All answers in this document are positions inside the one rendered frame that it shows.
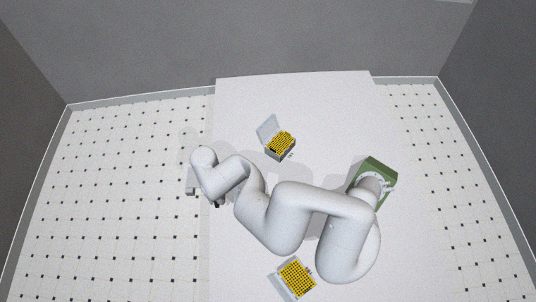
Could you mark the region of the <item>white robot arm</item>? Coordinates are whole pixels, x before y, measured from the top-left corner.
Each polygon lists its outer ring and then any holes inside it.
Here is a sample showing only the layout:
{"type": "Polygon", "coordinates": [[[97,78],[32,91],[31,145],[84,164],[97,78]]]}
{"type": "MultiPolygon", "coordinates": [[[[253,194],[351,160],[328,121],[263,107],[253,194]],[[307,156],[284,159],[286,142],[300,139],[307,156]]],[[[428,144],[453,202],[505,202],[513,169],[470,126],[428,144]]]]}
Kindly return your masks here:
{"type": "Polygon", "coordinates": [[[191,152],[190,164],[187,196],[195,196],[195,188],[200,187],[207,199],[216,201],[248,179],[236,198],[233,213],[273,254],[285,257],[296,252],[313,212],[320,212],[328,217],[315,251],[315,267],[324,281],[349,284],[365,276],[374,265],[381,244],[374,211],[385,193],[394,191],[393,186],[386,187],[390,181],[385,182],[377,172],[359,175],[355,188],[346,195],[297,181],[281,181],[269,197],[262,173],[241,155],[231,155],[219,163],[211,147],[199,146],[191,152]]]}

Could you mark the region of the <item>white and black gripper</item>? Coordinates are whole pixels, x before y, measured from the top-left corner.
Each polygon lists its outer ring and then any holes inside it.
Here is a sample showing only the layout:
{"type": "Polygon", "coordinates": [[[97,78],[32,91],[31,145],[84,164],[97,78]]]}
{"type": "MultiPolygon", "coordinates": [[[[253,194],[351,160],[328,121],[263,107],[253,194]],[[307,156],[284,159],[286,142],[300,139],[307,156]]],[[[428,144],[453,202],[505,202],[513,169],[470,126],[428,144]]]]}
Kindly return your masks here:
{"type": "Polygon", "coordinates": [[[223,197],[221,197],[220,199],[218,199],[218,200],[216,200],[216,201],[211,201],[211,200],[209,200],[209,199],[208,199],[208,201],[209,201],[209,203],[210,203],[211,205],[213,205],[213,203],[214,203],[215,208],[219,208],[219,205],[224,205],[224,203],[225,203],[225,196],[226,196],[226,195],[224,195],[223,197]]]}

